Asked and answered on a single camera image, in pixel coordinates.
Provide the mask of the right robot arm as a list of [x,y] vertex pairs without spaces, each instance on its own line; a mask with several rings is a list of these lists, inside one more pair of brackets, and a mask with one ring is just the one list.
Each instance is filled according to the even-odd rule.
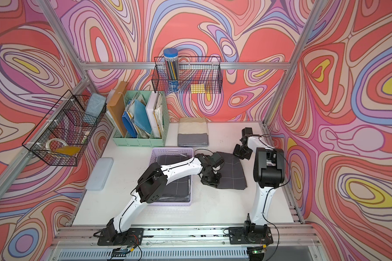
[[285,181],[286,161],[282,153],[268,144],[264,135],[254,134],[250,127],[242,129],[242,138],[235,145],[233,155],[241,160],[254,156],[253,179],[256,183],[253,206],[245,221],[247,233],[270,224],[267,215],[274,193]]

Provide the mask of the dark grid pillowcase back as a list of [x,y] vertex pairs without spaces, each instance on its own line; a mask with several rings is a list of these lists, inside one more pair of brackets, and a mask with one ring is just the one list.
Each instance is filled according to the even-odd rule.
[[240,158],[231,153],[219,152],[219,154],[224,159],[224,164],[219,170],[221,179],[217,188],[245,190],[247,181]]

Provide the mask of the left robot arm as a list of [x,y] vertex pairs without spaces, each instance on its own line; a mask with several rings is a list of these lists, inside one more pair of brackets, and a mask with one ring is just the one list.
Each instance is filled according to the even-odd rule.
[[106,231],[110,238],[129,230],[142,210],[148,204],[156,202],[162,196],[165,187],[176,180],[197,175],[203,185],[217,188],[221,179],[219,170],[223,164],[224,159],[218,152],[212,155],[196,154],[186,161],[171,165],[152,163],[131,191],[130,202],[120,214],[108,222]]

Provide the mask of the blue folder in organizer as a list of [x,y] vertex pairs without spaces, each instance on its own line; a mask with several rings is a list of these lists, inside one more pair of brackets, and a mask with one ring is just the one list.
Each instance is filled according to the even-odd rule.
[[137,133],[137,131],[136,131],[136,129],[135,129],[135,127],[134,127],[134,125],[133,125],[133,123],[132,123],[128,113],[127,113],[127,111],[123,112],[122,122],[124,124],[124,127],[126,128],[126,131],[127,131],[128,135],[130,137],[132,137],[132,138],[137,138],[138,137],[138,133]]

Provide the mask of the grey blue sponge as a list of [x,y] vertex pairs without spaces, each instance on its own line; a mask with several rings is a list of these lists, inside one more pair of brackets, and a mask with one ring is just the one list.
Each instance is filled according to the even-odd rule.
[[93,93],[87,103],[83,122],[88,125],[94,125],[105,107],[106,98],[100,94]]

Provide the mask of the purple plastic basket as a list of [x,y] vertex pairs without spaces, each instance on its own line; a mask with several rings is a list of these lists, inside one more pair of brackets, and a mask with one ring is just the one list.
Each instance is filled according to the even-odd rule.
[[[151,153],[151,157],[150,157],[150,162],[149,164],[151,165],[152,163],[156,162],[156,158],[160,155],[177,155],[177,154],[185,154],[189,156],[189,159],[193,157],[194,153],[193,153],[193,149],[192,148],[186,148],[186,147],[156,147],[153,148],[152,153]],[[189,206],[190,204],[184,205],[169,205],[169,204],[157,204],[156,202],[153,203],[153,205],[155,206]]]

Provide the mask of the green file organizer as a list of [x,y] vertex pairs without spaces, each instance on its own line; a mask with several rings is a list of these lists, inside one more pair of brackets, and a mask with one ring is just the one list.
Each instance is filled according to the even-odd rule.
[[113,140],[117,146],[165,146],[170,124],[166,96],[164,92],[157,92],[158,100],[155,107],[155,116],[161,138],[154,138],[145,109],[151,92],[153,91],[129,90],[124,95],[125,111],[127,111],[136,129],[138,137],[132,138],[127,133],[126,136],[122,138],[115,126],[113,131]]

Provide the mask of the white tape roll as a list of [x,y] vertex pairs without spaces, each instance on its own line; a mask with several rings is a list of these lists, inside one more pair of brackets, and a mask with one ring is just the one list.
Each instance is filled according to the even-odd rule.
[[55,151],[56,149],[60,149],[67,145],[68,144],[63,139],[52,138],[46,142],[45,149],[47,149],[48,151]]

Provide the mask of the yellow sticky notes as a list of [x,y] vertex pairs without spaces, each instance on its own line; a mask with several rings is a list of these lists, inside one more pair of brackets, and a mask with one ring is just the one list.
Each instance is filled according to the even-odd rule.
[[205,84],[191,84],[191,94],[205,94]]

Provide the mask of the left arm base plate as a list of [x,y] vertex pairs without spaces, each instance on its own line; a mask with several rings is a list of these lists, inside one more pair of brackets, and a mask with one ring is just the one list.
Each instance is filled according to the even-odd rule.
[[115,233],[111,228],[103,228],[95,232],[93,237],[98,238],[99,246],[140,246],[143,232],[143,228],[130,228],[122,233]]

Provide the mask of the beige grey pillowcase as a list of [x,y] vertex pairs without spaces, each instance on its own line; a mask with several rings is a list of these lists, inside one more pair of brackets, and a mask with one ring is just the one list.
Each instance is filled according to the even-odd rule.
[[208,122],[204,117],[181,118],[178,126],[179,147],[206,147],[209,145]]

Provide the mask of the yellow pad in basket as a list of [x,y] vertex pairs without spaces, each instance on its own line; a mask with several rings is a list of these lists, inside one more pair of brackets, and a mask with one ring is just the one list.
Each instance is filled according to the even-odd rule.
[[66,156],[75,156],[80,152],[81,148],[78,146],[63,146],[61,148],[55,149],[55,153],[59,153]]

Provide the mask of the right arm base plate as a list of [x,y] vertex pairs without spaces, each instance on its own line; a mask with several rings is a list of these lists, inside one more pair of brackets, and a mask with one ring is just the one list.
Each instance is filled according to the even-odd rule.
[[274,243],[271,229],[268,226],[254,226],[254,228],[229,227],[227,228],[229,241],[232,245]]

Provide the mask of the dark grid pillowcase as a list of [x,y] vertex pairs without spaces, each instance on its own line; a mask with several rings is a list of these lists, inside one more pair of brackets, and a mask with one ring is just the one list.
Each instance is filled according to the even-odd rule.
[[224,159],[224,164],[219,170],[221,179],[217,188],[245,190],[247,181],[240,158],[231,153],[219,152],[219,154]]
[[[189,156],[185,154],[177,155],[160,155],[156,162],[160,165],[171,165],[188,160]],[[157,204],[190,204],[191,203],[191,176],[186,176],[168,184],[162,196],[156,202]]]

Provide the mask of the brown envelope folder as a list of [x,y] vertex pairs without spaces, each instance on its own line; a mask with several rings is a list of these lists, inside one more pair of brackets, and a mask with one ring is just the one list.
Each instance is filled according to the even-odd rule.
[[122,81],[115,89],[113,89],[112,96],[107,102],[107,111],[110,113],[112,120],[122,138],[124,138],[127,134],[127,130],[122,122],[122,116],[125,111],[124,95],[126,92],[127,83]]

